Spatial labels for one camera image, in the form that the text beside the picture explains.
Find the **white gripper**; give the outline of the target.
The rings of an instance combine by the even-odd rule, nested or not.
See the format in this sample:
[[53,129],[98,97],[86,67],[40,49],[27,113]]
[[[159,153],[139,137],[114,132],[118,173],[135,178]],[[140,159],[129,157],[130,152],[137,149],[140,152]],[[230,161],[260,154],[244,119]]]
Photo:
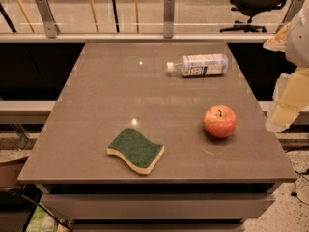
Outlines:
[[[309,66],[309,8],[302,8],[263,49],[284,52],[286,59],[298,66]],[[288,129],[309,105],[309,68],[297,67],[291,74],[281,73],[267,112],[265,127],[278,133]]]

